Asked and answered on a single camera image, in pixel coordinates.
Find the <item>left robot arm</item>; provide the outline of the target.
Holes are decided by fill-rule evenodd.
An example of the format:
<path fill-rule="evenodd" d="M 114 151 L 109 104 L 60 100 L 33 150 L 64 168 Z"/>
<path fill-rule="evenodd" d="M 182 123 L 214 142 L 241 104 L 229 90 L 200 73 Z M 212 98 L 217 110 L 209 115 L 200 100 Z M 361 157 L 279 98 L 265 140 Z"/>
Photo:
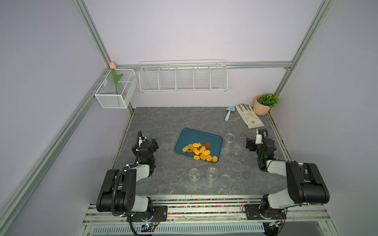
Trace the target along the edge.
<path fill-rule="evenodd" d="M 96 201 L 98 212 L 110 212 L 113 216 L 154 214 L 152 199 L 137 195 L 136 184 L 153 174 L 156 168 L 154 153 L 157 150 L 156 139 L 147 139 L 142 131 L 138 131 L 136 143 L 132 148 L 135 155 L 134 163 L 106 172 Z"/>

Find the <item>clear cookie jar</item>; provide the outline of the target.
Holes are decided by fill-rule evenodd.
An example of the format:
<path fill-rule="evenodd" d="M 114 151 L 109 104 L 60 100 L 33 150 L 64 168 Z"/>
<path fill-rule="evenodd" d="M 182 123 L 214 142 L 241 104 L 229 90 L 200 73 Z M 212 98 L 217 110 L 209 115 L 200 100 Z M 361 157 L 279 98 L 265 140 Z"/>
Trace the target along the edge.
<path fill-rule="evenodd" d="M 231 150 L 234 146 L 235 136 L 232 133 L 227 133 L 224 137 L 223 148 Z"/>
<path fill-rule="evenodd" d="M 213 187 L 218 180 L 218 176 L 219 176 L 219 173 L 216 168 L 214 167 L 208 168 L 208 170 L 206 171 L 206 178 L 205 178 L 206 184 L 208 186 Z"/>
<path fill-rule="evenodd" d="M 188 178 L 193 186 L 197 186 L 200 183 L 201 172 L 197 168 L 192 168 L 189 170 Z"/>

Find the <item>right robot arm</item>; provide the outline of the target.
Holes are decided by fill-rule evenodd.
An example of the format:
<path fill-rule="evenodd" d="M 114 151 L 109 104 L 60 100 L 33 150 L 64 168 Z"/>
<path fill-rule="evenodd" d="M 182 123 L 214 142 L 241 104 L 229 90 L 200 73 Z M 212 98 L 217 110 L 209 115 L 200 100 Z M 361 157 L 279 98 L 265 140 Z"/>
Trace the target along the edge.
<path fill-rule="evenodd" d="M 286 177 L 286 189 L 262 197 L 258 212 L 263 218 L 289 207 L 329 202 L 330 193 L 317 165 L 275 159 L 275 141 L 269 138 L 267 129 L 258 129 L 255 139 L 247 137 L 246 149 L 257 154 L 260 171 Z"/>

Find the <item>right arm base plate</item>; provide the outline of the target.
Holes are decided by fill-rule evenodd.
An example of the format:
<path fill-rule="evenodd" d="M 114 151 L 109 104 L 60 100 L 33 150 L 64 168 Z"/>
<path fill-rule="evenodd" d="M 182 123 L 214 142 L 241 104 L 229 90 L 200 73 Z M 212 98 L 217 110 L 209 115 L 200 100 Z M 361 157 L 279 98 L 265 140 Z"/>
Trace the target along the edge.
<path fill-rule="evenodd" d="M 284 209 L 261 209 L 258 204 L 246 204 L 242 207 L 242 212 L 248 220 L 285 220 Z"/>

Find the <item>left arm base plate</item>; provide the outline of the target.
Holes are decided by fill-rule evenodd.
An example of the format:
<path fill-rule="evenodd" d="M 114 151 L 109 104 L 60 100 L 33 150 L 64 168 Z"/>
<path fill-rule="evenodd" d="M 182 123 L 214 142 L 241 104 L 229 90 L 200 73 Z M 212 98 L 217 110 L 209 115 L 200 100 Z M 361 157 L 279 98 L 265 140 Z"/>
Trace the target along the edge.
<path fill-rule="evenodd" d="M 168 217 L 168 206 L 157 205 L 146 212 L 137 212 L 131 216 L 131 222 L 165 222 Z"/>

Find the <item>batch orange cookies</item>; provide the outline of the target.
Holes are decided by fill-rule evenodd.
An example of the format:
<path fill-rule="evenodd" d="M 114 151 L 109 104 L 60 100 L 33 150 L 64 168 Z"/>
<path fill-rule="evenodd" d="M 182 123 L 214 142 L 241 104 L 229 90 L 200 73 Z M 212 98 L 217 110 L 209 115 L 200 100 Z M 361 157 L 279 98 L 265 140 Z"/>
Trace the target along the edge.
<path fill-rule="evenodd" d="M 218 157 L 212 156 L 211 151 L 207 150 L 207 149 L 201 149 L 199 157 L 200 157 L 201 160 L 205 160 L 205 161 L 208 161 L 208 162 L 214 162 L 214 163 L 218 162 Z"/>
<path fill-rule="evenodd" d="M 193 143 L 193 144 L 188 144 L 186 145 L 184 148 L 182 148 L 182 152 L 183 153 L 186 153 L 186 152 L 195 152 L 198 150 L 198 148 L 200 148 L 202 146 L 201 143 Z"/>

